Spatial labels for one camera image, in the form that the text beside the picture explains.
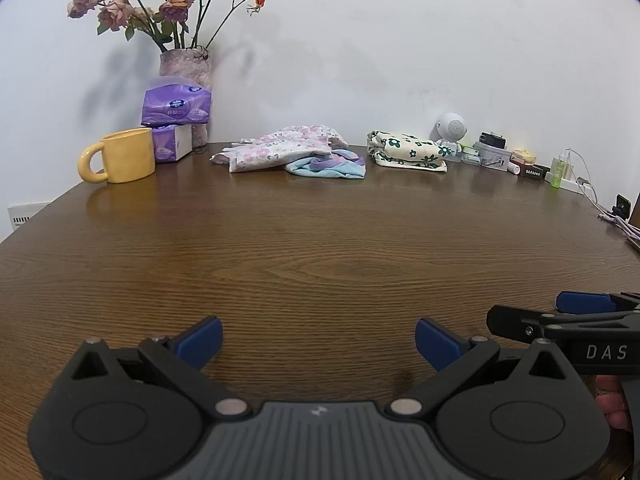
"blue gripper pad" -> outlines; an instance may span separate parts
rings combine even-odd
[[[436,371],[462,357],[471,345],[433,319],[423,317],[415,325],[415,347]]]
[[[564,290],[556,298],[556,309],[564,314],[602,314],[615,312],[616,304],[608,294]]]
[[[209,316],[172,338],[169,350],[200,370],[222,348],[222,322]]]

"bouquet of dried roses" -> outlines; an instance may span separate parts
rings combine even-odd
[[[145,7],[142,0],[135,1],[139,7],[133,7],[130,0],[71,0],[68,4],[67,12],[70,18],[81,18],[89,10],[100,7],[98,12],[98,35],[107,30],[117,32],[120,28],[124,28],[125,37],[129,41],[135,31],[139,30],[151,37],[162,52],[167,52],[165,45],[169,43],[173,43],[175,48],[187,48],[189,41],[185,39],[185,35],[189,34],[191,36],[187,19],[191,6],[196,0],[165,0],[158,10]],[[205,0],[199,0],[198,19],[194,33],[191,36],[189,48],[200,46],[198,34],[211,1],[206,0],[205,3]],[[232,0],[231,10],[222,20],[209,42],[204,45],[204,48],[209,47],[229,16],[246,1],[242,0],[236,4],[236,0]],[[250,14],[259,12],[264,5],[264,0],[254,0],[253,3],[253,5],[247,7],[247,12]]]

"white wall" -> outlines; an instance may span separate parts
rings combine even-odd
[[[98,38],[95,13],[68,19],[66,3],[0,2],[0,239],[7,205],[60,195],[86,145],[138,125],[158,70],[148,38]],[[206,33],[229,6],[215,2]],[[470,140],[494,130],[541,162],[573,147],[604,205],[640,190],[636,0],[266,0],[219,38],[210,140],[325,123],[364,144],[452,110]]]

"pink floral fabric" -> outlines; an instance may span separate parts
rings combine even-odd
[[[212,162],[228,164],[229,172],[263,170],[289,164],[299,158],[330,158],[332,149],[348,148],[338,132],[322,124],[288,126],[259,139],[242,139],[211,157]]]

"bottle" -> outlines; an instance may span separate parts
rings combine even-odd
[[[558,155],[558,158],[555,158],[553,164],[551,165],[551,180],[549,184],[553,187],[560,187],[562,183],[562,178],[564,177],[564,172],[566,171],[566,155],[562,152]]]

